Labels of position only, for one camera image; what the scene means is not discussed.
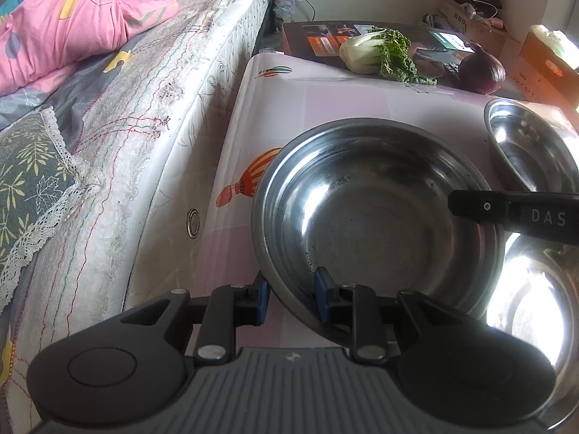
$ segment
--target orange striped balloon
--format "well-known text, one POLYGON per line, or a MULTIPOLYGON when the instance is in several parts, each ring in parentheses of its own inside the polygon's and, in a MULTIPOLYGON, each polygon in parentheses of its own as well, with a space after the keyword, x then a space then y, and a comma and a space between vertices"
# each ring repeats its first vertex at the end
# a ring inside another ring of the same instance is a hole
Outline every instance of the orange striped balloon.
POLYGON ((267 168, 267 165, 269 165, 271 160, 273 160, 273 158, 279 153, 280 150, 281 148, 268 150, 253 160, 247 169, 243 172, 237 183, 226 186, 219 193, 215 205, 217 207, 223 207, 225 204, 228 204, 236 194, 242 194, 247 197, 254 197, 259 178, 261 178, 261 175, 267 168))

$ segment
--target pink blanket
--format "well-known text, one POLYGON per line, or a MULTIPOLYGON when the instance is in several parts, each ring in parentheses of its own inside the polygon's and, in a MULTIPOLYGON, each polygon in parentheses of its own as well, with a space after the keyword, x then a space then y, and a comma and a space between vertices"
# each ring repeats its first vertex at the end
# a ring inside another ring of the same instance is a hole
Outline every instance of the pink blanket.
POLYGON ((171 18, 176 0, 24 0, 0 24, 0 96, 31 82, 49 94, 91 55, 171 18))

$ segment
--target onion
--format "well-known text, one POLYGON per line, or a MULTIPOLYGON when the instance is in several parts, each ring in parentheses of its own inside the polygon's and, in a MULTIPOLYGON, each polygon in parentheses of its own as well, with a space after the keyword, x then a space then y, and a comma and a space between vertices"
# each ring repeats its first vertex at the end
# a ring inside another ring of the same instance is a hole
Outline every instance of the onion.
POLYGON ((506 73, 499 60, 477 43, 471 43, 474 53, 467 55, 458 67, 458 78, 468 91, 490 95, 505 81, 506 73))

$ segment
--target lace trim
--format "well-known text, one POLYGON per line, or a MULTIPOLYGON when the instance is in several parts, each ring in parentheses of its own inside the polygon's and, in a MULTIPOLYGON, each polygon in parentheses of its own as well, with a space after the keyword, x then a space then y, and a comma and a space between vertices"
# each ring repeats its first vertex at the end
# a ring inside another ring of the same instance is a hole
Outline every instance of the lace trim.
POLYGON ((84 198, 99 191, 104 178, 103 174, 91 168, 85 160, 73 157, 67 151, 52 107, 33 115, 40 115, 42 118, 48 137, 75 182, 50 209, 28 227, 10 250, 4 269, 0 273, 0 314, 12 300, 20 270, 30 264, 34 253, 40 251, 46 240, 55 235, 63 217, 66 216, 64 220, 67 220, 76 206, 82 204, 84 198))

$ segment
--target large metal bowl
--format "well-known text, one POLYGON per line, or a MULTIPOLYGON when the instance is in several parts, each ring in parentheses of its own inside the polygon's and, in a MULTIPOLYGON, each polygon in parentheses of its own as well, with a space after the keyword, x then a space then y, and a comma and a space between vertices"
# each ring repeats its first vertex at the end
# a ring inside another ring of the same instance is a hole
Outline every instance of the large metal bowl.
POLYGON ((426 131, 373 118, 323 124, 289 142, 259 181, 251 214, 259 265, 298 319, 343 345, 349 334, 318 319, 318 266, 338 284, 384 296, 415 289, 479 318, 504 237, 448 211, 448 194, 469 188, 488 185, 426 131))
POLYGON ((491 159, 507 186, 525 191, 579 191, 579 169, 571 152, 541 116, 515 101, 495 99, 485 107, 485 123, 491 159))

